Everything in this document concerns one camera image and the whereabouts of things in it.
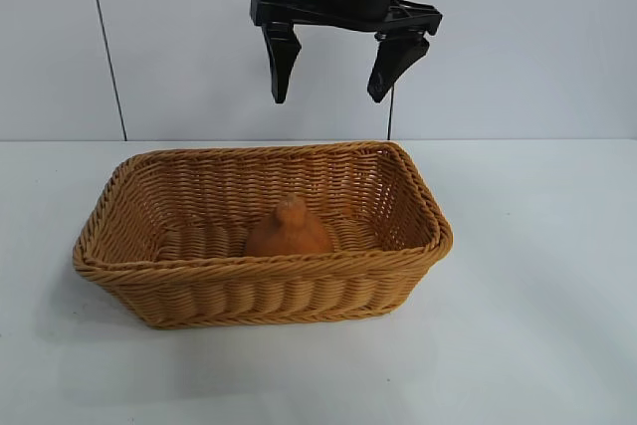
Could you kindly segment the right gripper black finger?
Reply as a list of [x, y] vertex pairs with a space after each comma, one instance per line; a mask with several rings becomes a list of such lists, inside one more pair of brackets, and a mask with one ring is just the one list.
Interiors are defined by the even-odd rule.
[[397, 80], [429, 50], [422, 31], [376, 33], [377, 54], [367, 84], [367, 92], [380, 103]]
[[272, 96], [276, 104], [283, 104], [302, 45], [289, 23], [267, 23], [262, 32], [269, 57]]

